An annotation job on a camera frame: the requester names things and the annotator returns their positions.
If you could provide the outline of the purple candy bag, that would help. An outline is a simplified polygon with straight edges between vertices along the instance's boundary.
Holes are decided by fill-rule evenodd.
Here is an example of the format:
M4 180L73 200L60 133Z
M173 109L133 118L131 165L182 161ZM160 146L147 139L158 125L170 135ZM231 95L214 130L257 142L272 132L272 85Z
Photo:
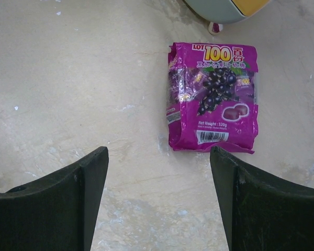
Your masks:
M175 151L253 153L259 133L257 50L250 45L171 45L166 119Z

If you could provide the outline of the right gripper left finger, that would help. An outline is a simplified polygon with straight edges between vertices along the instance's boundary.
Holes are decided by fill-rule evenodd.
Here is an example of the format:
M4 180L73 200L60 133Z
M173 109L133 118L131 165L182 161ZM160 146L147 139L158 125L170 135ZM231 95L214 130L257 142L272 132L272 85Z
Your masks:
M0 250L90 250L108 163L102 146L0 193Z

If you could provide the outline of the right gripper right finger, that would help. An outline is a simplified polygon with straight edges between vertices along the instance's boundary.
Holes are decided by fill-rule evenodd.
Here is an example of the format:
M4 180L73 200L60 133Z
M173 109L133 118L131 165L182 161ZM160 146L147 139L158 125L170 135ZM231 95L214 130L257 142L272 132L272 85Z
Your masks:
M314 189L220 147L210 165L229 250L314 250Z

